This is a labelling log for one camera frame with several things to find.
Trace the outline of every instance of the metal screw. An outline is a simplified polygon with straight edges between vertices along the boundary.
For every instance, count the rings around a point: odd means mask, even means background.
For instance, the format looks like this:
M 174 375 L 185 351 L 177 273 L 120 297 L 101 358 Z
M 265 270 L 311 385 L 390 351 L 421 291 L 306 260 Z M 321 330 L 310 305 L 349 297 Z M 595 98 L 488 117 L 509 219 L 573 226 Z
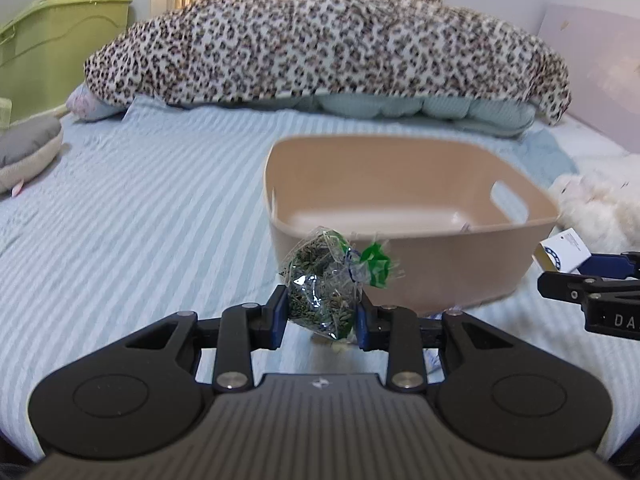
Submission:
M 398 372 L 391 378 L 391 382 L 398 388 L 415 388 L 420 386 L 424 380 L 416 372 Z
M 247 384 L 248 380 L 242 372 L 225 372 L 218 376 L 216 382 L 227 390 L 235 390 L 236 388 L 242 388 Z

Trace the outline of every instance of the leopard print blanket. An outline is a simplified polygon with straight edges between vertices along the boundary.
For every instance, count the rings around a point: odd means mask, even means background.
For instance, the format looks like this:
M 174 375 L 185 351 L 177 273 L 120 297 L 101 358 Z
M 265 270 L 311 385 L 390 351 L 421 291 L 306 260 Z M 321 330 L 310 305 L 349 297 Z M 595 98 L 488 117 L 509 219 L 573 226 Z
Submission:
M 532 102 L 556 123 L 571 96 L 540 38 L 439 0 L 198 0 L 135 23 L 84 65 L 100 99 L 172 105 L 336 92 Z

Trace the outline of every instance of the blue and white striped sheet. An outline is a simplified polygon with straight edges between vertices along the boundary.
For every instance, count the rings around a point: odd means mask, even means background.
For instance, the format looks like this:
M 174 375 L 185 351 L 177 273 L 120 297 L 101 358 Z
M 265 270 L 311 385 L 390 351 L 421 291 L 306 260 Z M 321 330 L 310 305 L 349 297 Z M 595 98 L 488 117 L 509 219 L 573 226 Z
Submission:
M 51 371 L 177 310 L 213 317 L 269 297 L 278 281 L 262 167 L 277 139 L 338 132 L 458 139 L 523 167 L 517 140 L 290 110 L 187 112 L 142 98 L 122 122 L 63 124 L 57 165 L 19 197 L 0 200 L 0 430 L 32 458 L 42 452 L 26 407 Z M 615 412 L 600 452 L 609 456 L 640 423 L 638 343 L 585 333 L 580 309 L 540 298 L 536 278 L 532 267 L 510 298 L 471 313 L 607 385 Z M 199 378 L 210 375 L 213 355 L 204 355 Z M 331 344 L 292 324 L 282 348 L 254 354 L 257 378 L 383 374 L 385 365 L 382 352 Z

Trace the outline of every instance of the white stuffed animal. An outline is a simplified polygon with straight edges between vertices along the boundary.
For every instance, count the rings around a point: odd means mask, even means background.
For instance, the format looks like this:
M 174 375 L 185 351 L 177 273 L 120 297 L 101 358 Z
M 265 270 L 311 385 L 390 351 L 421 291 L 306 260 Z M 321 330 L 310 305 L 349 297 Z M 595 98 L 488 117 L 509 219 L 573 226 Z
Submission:
M 592 253 L 640 251 L 640 190 L 600 174 L 564 174 L 549 192 L 560 208 L 558 223 L 573 227 Z

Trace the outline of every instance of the pink tag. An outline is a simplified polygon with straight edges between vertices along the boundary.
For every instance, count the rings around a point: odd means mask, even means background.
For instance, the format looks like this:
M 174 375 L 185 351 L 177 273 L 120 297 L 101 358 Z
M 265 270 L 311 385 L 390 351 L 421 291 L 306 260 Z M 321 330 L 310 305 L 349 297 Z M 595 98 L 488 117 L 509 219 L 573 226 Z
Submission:
M 16 184 L 14 186 L 14 188 L 11 190 L 12 198 L 20 195 L 20 192 L 22 191 L 22 186 L 24 186 L 24 181 L 23 180 L 21 180 L 20 182 L 18 182 L 18 184 Z

